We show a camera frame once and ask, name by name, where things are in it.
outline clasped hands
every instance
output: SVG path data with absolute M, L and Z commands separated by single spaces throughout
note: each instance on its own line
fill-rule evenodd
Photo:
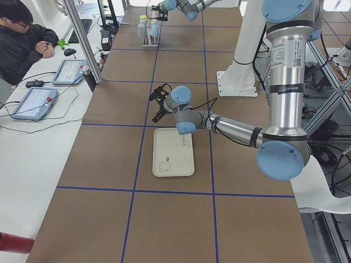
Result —
M 35 51 L 43 55 L 43 58 L 51 58 L 54 55 L 54 48 L 46 41 L 40 41 L 35 45 Z

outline white table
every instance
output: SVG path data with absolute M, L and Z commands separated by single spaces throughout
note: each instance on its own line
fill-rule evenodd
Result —
M 93 18 L 92 29 L 88 34 L 93 53 L 98 51 L 96 47 L 101 47 L 97 19 L 97 16 Z M 69 22 L 63 26 L 63 31 L 66 31 L 68 26 Z M 58 32 L 59 38 L 63 34 L 64 32 Z M 76 58 L 84 59 L 79 44 L 70 44 L 65 47 L 76 49 Z M 73 56 L 65 57 L 60 47 L 55 47 L 54 51 L 53 58 L 36 62 L 25 78 L 42 72 L 56 71 L 62 59 L 74 59 Z M 51 81 L 53 76 L 53 74 L 42 75 L 29 80 Z M 25 83 L 26 81 L 14 90 L 8 101 L 20 101 L 23 98 L 28 91 Z M 1 126 L 27 132 L 44 129 L 53 124 L 78 120 L 33 134 L 0 128 L 0 232 L 36 238 L 80 128 L 80 119 L 85 114 L 92 97 L 92 92 L 84 79 L 76 85 L 76 90 L 68 86 L 55 87 L 62 95 L 58 97 L 45 118 L 64 116 L 69 105 L 78 95 L 64 118 L 30 122 L 17 121 L 9 116 L 0 117 Z M 10 113 L 15 107 L 16 104 L 8 105 Z M 3 108 L 0 110 L 0 116 L 4 115 L 7 115 L 7 110 Z M 0 251 L 0 262 L 23 263 L 27 257 L 28 255 Z

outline keyboard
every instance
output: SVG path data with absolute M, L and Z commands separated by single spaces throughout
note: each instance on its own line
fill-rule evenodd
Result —
M 81 19 L 81 22 L 82 22 L 82 25 L 83 25 L 83 28 L 84 28 L 86 34 L 88 34 L 89 29 L 93 23 L 93 19 Z M 79 43 L 79 39 L 78 39 L 77 34 L 74 30 L 72 32 L 70 39 L 68 40 L 68 43 L 70 43 L 70 44 Z

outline white tray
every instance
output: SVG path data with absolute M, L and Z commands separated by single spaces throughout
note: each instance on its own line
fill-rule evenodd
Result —
M 191 134 L 179 135 L 176 128 L 154 132 L 152 172 L 157 177 L 190 176 L 194 173 Z

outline light blue tablet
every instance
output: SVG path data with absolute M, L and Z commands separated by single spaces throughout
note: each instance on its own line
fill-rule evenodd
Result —
M 57 97 L 57 89 L 47 87 L 31 87 L 18 104 L 11 117 L 39 121 L 53 106 Z
M 52 83 L 54 85 L 78 84 L 83 79 L 82 67 L 87 66 L 85 59 L 65 59 L 61 62 Z

